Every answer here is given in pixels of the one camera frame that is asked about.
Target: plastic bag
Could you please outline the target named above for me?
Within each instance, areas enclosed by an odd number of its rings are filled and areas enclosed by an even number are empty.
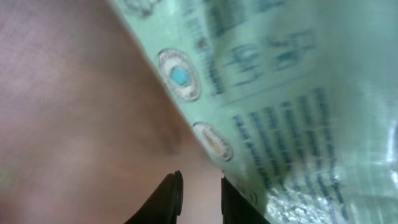
[[[112,4],[271,223],[398,223],[398,1]]]

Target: oval label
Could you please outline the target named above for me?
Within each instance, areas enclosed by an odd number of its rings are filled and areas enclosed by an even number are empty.
[[[200,85],[197,72],[188,57],[174,49],[166,49],[159,53],[160,76],[167,88],[187,101],[195,101],[200,97]]]
[[[193,130],[206,148],[211,149],[210,152],[212,154],[215,154],[226,162],[232,159],[232,147],[210,124],[204,122],[196,123],[193,125]]]

